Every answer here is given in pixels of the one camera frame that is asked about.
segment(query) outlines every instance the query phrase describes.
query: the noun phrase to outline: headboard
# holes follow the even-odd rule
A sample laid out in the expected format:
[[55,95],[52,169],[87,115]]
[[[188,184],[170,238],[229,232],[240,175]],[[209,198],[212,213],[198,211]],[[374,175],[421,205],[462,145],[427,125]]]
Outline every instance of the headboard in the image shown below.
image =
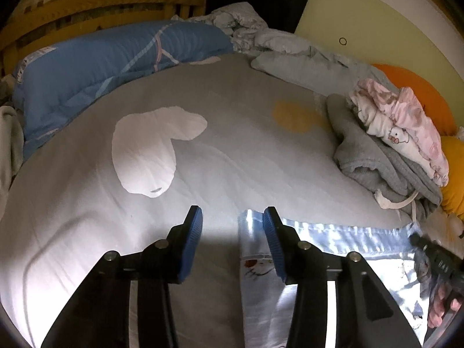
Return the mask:
[[128,23],[201,16],[206,0],[54,0],[15,17],[0,31],[1,76],[51,44]]

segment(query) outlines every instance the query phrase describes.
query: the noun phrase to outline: mattress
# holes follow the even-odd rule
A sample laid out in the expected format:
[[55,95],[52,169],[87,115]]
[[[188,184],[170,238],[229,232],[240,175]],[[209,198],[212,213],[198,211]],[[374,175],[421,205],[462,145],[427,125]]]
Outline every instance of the mattress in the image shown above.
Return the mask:
[[252,69],[244,55],[125,84],[13,182],[0,222],[3,307],[39,347],[103,253],[143,250],[196,204],[204,227],[192,273],[171,286],[180,346],[242,347],[243,211],[274,205],[292,220],[387,229],[410,222],[342,175],[336,145],[324,97]]

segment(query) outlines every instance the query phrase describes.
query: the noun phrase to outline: pink floral garment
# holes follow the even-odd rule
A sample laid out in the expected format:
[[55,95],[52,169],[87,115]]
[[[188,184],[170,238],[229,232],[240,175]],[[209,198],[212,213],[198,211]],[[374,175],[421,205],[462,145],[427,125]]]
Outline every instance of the pink floral garment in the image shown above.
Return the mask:
[[398,95],[366,78],[358,82],[359,93],[370,97],[377,108],[399,128],[409,133],[419,147],[419,153],[435,170],[434,180],[442,187],[448,184],[449,165],[441,150],[440,134],[425,114],[411,88],[401,88]]

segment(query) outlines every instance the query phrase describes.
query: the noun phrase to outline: blue gripper pad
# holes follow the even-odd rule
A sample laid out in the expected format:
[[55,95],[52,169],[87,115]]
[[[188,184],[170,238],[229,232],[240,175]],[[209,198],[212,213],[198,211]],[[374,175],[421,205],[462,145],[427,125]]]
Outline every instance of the blue gripper pad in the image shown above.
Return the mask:
[[274,207],[268,207],[264,211],[263,215],[263,228],[266,233],[267,243],[269,249],[271,250],[272,260],[274,261],[275,272],[283,282],[287,281],[287,274],[285,273],[285,257],[282,246],[280,245],[279,238],[277,236],[277,231],[275,230],[274,219],[278,218],[277,211]]
[[182,261],[180,263],[180,271],[178,276],[180,282],[183,282],[190,274],[195,251],[200,241],[201,231],[203,229],[203,213],[201,208],[196,205],[193,205],[191,208],[196,208],[196,211],[191,220],[190,230],[184,245],[184,251],[182,252]]

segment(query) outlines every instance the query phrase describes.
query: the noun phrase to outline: metal bolt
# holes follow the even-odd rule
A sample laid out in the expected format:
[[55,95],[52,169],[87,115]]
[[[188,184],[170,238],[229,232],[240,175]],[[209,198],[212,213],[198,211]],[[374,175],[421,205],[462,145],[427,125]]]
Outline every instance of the metal bolt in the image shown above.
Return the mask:
[[169,246],[169,242],[167,239],[160,239],[159,241],[155,242],[155,247],[157,249],[165,249]]
[[306,242],[306,241],[299,241],[298,248],[302,250],[309,250],[311,248],[311,243]]
[[359,252],[352,251],[348,254],[348,258],[353,262],[359,262],[362,259],[362,256]]
[[108,251],[107,253],[105,253],[103,257],[105,258],[105,260],[111,262],[112,260],[115,260],[117,258],[117,251]]

